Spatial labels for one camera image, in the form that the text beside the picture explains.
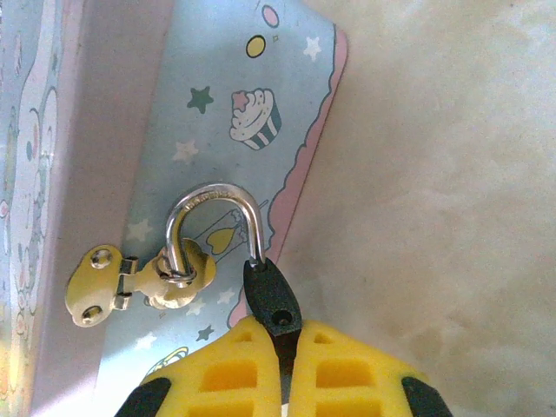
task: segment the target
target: pink trim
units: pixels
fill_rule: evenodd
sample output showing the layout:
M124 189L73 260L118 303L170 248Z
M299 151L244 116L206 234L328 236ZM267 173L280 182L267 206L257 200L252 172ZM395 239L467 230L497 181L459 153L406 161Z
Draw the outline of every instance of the pink trim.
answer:
M276 195L268 214L268 220L271 226L274 225L273 229L275 233L270 238L272 245L267 255L276 262L278 262L278 258L280 257L281 248L286 240L286 234L288 233L289 225L292 221L295 206L297 205L301 189L307 178L307 173L311 166L314 152L316 151L316 145L321 137L328 111L330 110L334 94L340 82L341 74L348 59L348 39L346 34L337 28L335 28L335 31L334 73L330 77L330 94L322 103L319 117L313 123L313 126L311 126L307 134L305 146L301 146L297 154L296 164L288 173L284 188ZM242 288L237 304L229 315L228 325L231 328L235 326L239 320L247 315L247 311L247 300L245 298L245 291Z

